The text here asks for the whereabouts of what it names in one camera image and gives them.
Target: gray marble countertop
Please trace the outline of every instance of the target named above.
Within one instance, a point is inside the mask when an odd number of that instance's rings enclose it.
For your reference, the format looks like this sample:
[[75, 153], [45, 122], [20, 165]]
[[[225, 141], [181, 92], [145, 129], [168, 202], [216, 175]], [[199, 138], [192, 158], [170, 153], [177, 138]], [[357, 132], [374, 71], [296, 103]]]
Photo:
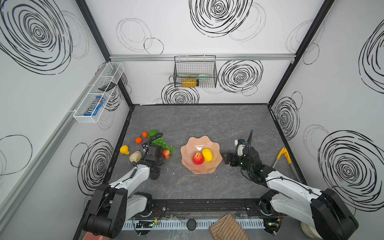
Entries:
[[[224, 161], [213, 173], [192, 173], [181, 163], [180, 152], [190, 137], [206, 135], [220, 144], [220, 152], [235, 152], [234, 141], [247, 139], [253, 129], [252, 146], [261, 161], [270, 166], [284, 147], [266, 105], [136, 106], [123, 144], [128, 145], [130, 153], [142, 151], [135, 138], [153, 129], [164, 133], [164, 141], [175, 147], [172, 157], [160, 166], [160, 177], [148, 179], [136, 189], [152, 194], [154, 199], [258, 198], [268, 191], [245, 179], [239, 167], [227, 166]], [[119, 154], [110, 182], [131, 168], [129, 155]], [[292, 177], [285, 158], [275, 168]]]

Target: scalloped bowl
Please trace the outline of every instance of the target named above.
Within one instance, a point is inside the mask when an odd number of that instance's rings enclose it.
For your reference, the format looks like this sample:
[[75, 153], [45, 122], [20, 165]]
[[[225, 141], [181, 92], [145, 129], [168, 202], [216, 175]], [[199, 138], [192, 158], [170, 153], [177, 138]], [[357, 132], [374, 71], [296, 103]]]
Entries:
[[[212, 152], [213, 160], [211, 162], [204, 162], [201, 165], [196, 165], [192, 161], [192, 157], [195, 153], [201, 152], [204, 148], [208, 148]], [[181, 162], [189, 170], [196, 174], [211, 173], [214, 172], [223, 160], [220, 155], [220, 146], [217, 142], [212, 142], [207, 136], [201, 138], [191, 137], [188, 143], [181, 147]]]

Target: black wire basket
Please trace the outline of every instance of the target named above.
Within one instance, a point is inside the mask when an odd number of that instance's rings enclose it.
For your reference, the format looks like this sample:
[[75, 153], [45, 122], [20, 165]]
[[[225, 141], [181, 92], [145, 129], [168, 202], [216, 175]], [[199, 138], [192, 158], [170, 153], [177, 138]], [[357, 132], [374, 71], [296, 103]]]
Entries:
[[175, 56], [175, 69], [171, 77], [175, 88], [215, 88], [216, 56]]

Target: striped towel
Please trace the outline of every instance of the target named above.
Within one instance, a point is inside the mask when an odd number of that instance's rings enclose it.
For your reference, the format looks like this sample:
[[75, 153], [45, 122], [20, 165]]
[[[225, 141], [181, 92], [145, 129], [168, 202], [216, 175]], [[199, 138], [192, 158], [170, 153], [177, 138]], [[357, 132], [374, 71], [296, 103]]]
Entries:
[[244, 229], [236, 222], [232, 214], [227, 214], [209, 227], [214, 240], [249, 240]]

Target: black round knob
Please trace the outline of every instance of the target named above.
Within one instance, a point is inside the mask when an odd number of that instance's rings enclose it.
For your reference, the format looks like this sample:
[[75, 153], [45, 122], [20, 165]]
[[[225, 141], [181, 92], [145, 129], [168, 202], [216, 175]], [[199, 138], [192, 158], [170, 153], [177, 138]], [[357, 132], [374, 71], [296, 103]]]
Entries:
[[187, 228], [188, 228], [188, 230], [195, 230], [195, 228], [196, 228], [196, 226], [197, 226], [197, 223], [196, 223], [196, 221], [195, 221], [195, 219], [189, 219], [188, 221], [187, 221]]

